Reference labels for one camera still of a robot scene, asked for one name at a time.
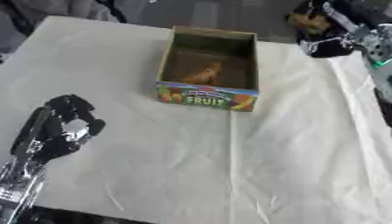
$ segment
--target paper wrinkle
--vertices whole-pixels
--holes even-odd
[[[110,186],[108,182],[105,182],[105,192],[108,195],[108,197],[110,198],[110,200],[113,202],[113,204],[115,205],[115,207],[117,207],[120,211],[125,211],[123,205],[120,203],[120,201],[118,201],[116,199],[115,196],[113,196],[113,193],[110,190]]]
[[[372,139],[369,133],[370,128],[368,127],[367,119],[363,115],[361,107],[356,100],[355,93],[357,93],[359,89],[356,92],[351,93],[349,89],[350,84],[347,83],[345,75],[343,74],[344,72],[340,69],[338,63],[332,60],[329,61],[331,62],[331,65],[335,70],[337,78],[339,79],[339,84],[341,85],[342,91],[345,93],[344,96],[346,97],[348,107],[350,108],[350,112],[352,113],[354,126],[357,131],[358,139],[360,140],[361,147],[359,148],[359,151],[362,157],[363,168],[367,176],[367,186],[372,193],[374,207],[379,208],[378,205],[380,199],[380,192],[385,192],[386,190],[391,189],[390,173],[386,172],[383,161],[381,161],[381,158],[379,157],[379,155],[377,155],[374,139]],[[382,218],[382,214],[380,214],[378,209],[375,212],[375,214],[369,215],[373,219],[387,222]],[[359,211],[357,211],[357,213],[368,214],[369,211],[360,209]]]

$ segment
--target fruit box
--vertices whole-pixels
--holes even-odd
[[[175,26],[155,82],[161,102],[252,111],[256,34]]]

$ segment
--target white table surface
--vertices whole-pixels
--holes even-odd
[[[0,163],[58,95],[107,128],[52,161],[38,204],[155,223],[392,222],[392,148],[358,53],[258,43],[261,94],[238,113],[168,105],[153,81],[170,31],[49,17],[0,66]]]

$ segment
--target silver metal part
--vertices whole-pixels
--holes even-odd
[[[32,207],[46,182],[46,163],[77,151],[101,132],[105,122],[90,114],[93,109],[71,94],[53,98],[32,113],[11,147],[13,159],[0,171],[0,224],[15,224]],[[65,129],[79,120],[85,126]]]

